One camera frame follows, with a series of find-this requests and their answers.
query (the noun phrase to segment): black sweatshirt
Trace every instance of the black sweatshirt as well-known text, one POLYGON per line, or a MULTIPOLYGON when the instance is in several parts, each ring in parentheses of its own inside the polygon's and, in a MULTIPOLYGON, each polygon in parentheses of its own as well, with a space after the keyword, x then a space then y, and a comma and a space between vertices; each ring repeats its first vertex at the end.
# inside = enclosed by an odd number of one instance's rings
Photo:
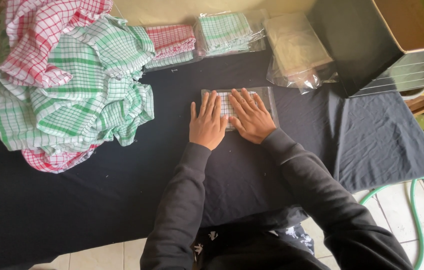
MULTIPOLYGON (((317 156, 276 129, 262 142, 292 186, 298 203, 324 232, 325 246, 341 269, 408 269, 404 249, 389 231, 376 226, 371 213, 335 181, 317 156)), ((211 151, 188 143, 175 176, 157 210, 155 226, 145 244, 142 270, 189 270, 190 248, 204 205, 205 165, 211 151)), ((273 237, 256 237, 232 246, 203 269, 328 269, 309 252, 273 237)))

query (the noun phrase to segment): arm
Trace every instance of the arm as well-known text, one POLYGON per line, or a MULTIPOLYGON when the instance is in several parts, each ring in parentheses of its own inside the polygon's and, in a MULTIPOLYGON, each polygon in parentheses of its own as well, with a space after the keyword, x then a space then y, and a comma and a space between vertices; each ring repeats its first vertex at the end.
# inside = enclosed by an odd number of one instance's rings
POLYGON ((376 226, 367 208, 332 178, 317 156, 275 128, 258 96, 254 101, 242 92, 244 98, 237 91, 229 97, 239 109, 240 120, 231 117, 232 124, 271 153, 296 200, 324 231, 324 243, 341 269, 360 269, 364 262, 371 269, 412 269, 396 238, 376 226))
POLYGON ((191 269, 195 239, 204 208, 205 165, 225 135, 228 117, 220 118, 220 97, 204 95, 200 114, 191 105, 190 142, 157 209, 154 230, 140 258, 142 270, 191 269))

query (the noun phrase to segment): cardboard box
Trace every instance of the cardboard box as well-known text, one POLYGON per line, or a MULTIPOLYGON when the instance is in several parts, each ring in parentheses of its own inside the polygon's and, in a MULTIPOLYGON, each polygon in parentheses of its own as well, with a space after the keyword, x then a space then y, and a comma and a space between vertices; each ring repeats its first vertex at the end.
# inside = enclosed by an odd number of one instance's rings
POLYGON ((308 19, 349 97, 424 87, 424 0, 318 0, 308 19))

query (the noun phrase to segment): black table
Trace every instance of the black table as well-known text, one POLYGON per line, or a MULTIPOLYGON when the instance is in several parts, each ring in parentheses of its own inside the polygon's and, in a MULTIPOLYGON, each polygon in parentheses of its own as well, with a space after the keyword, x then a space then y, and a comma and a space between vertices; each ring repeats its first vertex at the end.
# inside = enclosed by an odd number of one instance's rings
MULTIPOLYGON (((32 169, 0 142, 0 268, 146 237, 188 142, 190 103, 200 103, 201 89, 273 86, 270 57, 268 49, 145 74, 155 119, 138 128, 137 142, 105 143, 61 174, 32 169)), ((274 87, 274 95, 281 128, 350 192, 424 176, 424 132, 398 93, 346 99, 341 83, 328 83, 305 95, 274 87)), ((212 153, 205 186, 202 226, 299 208, 269 154, 237 132, 212 153)))

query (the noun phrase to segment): hand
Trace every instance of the hand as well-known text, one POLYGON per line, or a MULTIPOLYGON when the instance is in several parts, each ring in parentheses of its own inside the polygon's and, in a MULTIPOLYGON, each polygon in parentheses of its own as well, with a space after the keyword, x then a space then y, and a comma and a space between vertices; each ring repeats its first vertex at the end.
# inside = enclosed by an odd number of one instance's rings
POLYGON ((220 118, 220 96, 214 90, 209 95, 205 93, 197 117, 195 102, 190 106, 190 133, 189 141, 214 150, 226 135, 228 115, 220 118))
POLYGON ((252 99, 247 89, 242 89, 242 96, 236 89, 232 89, 229 101, 239 116, 239 118, 231 116, 230 122, 246 140, 260 144, 276 129, 271 115, 257 93, 252 99))

